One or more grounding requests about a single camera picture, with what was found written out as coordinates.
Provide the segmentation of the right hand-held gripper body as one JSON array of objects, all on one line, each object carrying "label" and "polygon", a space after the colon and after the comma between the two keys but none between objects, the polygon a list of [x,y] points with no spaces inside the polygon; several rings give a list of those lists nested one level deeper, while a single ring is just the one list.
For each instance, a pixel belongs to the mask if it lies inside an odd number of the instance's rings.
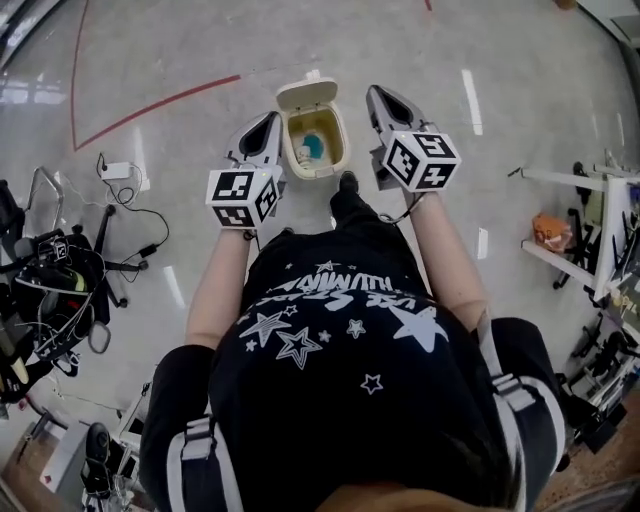
[{"label": "right hand-held gripper body", "polygon": [[390,88],[370,86],[366,105],[379,138],[379,145],[370,151],[378,188],[402,188],[408,193],[445,189],[461,165],[449,135]]}]

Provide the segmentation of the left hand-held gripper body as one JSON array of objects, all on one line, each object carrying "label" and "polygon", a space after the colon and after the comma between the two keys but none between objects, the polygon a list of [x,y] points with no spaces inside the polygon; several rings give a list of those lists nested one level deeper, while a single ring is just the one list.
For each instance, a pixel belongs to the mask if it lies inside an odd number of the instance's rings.
[{"label": "left hand-held gripper body", "polygon": [[280,165],[282,118],[258,115],[226,145],[229,166],[209,172],[205,204],[223,230],[257,230],[275,214],[284,187]]}]

